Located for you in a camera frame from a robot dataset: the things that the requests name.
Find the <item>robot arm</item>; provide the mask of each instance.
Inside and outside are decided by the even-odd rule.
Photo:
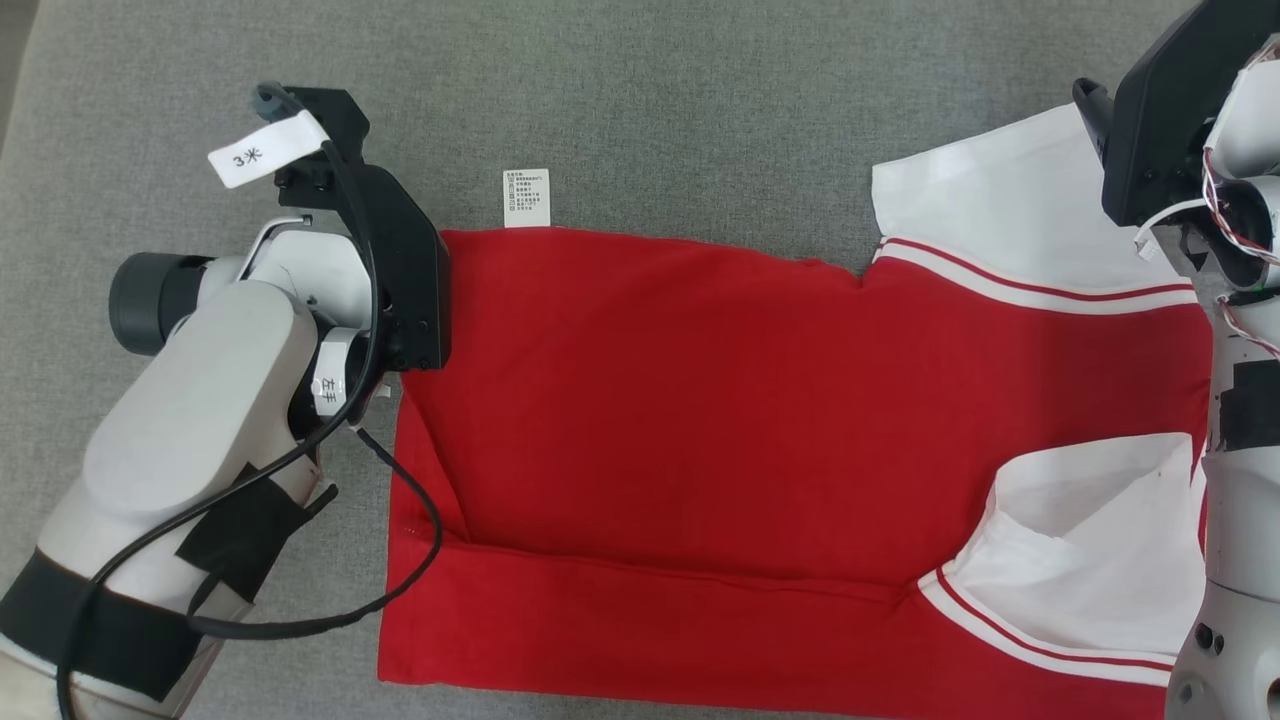
[[[264,87],[264,118],[302,106],[332,138],[275,173],[282,205],[338,210],[360,249],[292,227],[310,217],[279,218],[244,258],[141,254],[120,266],[113,332],[155,359],[95,432],[0,598],[6,712],[178,717],[218,637],[314,634],[403,592],[334,619],[228,625],[252,609],[288,537],[337,495],[310,500],[316,445],[358,421],[385,372],[440,368],[449,354],[448,254],[394,178],[361,159],[364,114],[343,91]]]
[[[1165,715],[1280,714],[1280,63],[1275,0],[1204,0],[1120,83],[1074,87],[1119,225],[1188,208],[1230,296],[1213,318],[1206,591]],[[1207,259],[1184,241],[1197,268]]]

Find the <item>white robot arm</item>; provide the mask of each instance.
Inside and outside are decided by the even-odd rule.
[[[256,104],[270,120],[312,108],[330,118],[323,152],[279,167],[275,184],[282,205],[337,210],[353,237],[279,218],[244,258],[140,254],[120,266],[113,332],[155,359],[93,433],[0,598],[6,717],[178,717],[220,638],[357,621],[439,550],[436,521],[417,570],[352,612],[239,623],[288,537],[337,495],[330,486],[312,498],[320,441],[358,423],[384,372],[440,368],[449,351],[447,251],[399,184],[364,164],[369,123],[351,96],[264,85]],[[357,434],[438,518],[394,459]]]

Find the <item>gray couch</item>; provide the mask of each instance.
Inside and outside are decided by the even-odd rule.
[[[143,366],[108,328],[116,265],[243,251],[278,213],[268,183],[225,191],[205,161],[257,126],[255,81],[349,90],[366,158],[440,227],[500,224],[499,172],[545,167],[556,224],[859,270],[873,163],[1062,104],[1078,76],[1114,86],[1190,4],[42,0],[19,73],[32,3],[0,0],[0,92],[18,78],[0,150],[0,587]],[[379,404],[371,432],[390,442],[393,415]],[[324,460],[344,492],[285,550],[257,619],[383,585],[388,473],[353,438]],[[384,685],[376,629],[230,644],[189,717],[754,715]]]

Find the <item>red shirt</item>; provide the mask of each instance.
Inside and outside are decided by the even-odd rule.
[[[899,240],[861,279],[563,228],[445,242],[453,357],[404,375],[396,455],[448,539],[384,614],[381,679],[893,717],[1160,716],[1180,615],[1148,628],[1149,607],[1098,603],[1139,583],[1107,547],[1194,546],[1192,455],[1152,451],[1178,471],[1143,465],[1133,478],[1165,479],[1112,492],[1105,465],[1125,465],[1128,441],[1085,446],[1102,495],[1080,500],[1078,462],[1059,478],[1059,456],[1036,454],[1155,433],[1203,445],[1211,342],[1187,282],[1082,293]],[[430,542],[393,488],[389,584]],[[1165,529],[1112,518],[1166,506],[1138,492],[1167,498]],[[996,515],[1030,544],[1000,539]],[[1018,575],[1024,547],[1048,553],[1033,573],[1064,570]],[[1170,552],[1153,577],[1193,593],[1201,570]],[[1044,582],[1089,592],[1037,612],[1027,588]],[[1065,624],[1032,628],[1027,607]],[[1116,614],[1149,632],[1103,647],[1101,625],[1073,620]]]

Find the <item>care label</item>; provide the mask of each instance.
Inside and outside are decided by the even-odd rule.
[[[320,150],[329,135],[315,117],[302,110],[250,135],[239,142],[214,150],[209,164],[228,188],[266,177],[294,160]]]
[[[1160,243],[1152,238],[1142,241],[1142,245],[1138,246],[1138,258],[1142,258],[1148,263],[1155,259],[1157,254],[1160,254]]]
[[[540,170],[503,170],[502,219],[508,228],[552,224],[550,174]]]

